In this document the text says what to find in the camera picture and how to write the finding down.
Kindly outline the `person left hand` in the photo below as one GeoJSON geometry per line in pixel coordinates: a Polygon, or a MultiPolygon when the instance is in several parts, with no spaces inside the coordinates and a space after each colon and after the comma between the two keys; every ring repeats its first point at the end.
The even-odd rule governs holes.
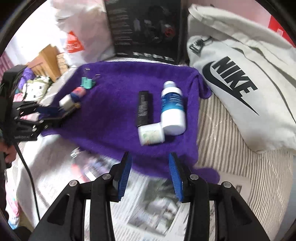
{"type": "Polygon", "coordinates": [[[16,149],[14,146],[8,146],[4,141],[0,142],[0,151],[6,154],[5,162],[11,164],[16,159],[16,149]]]}

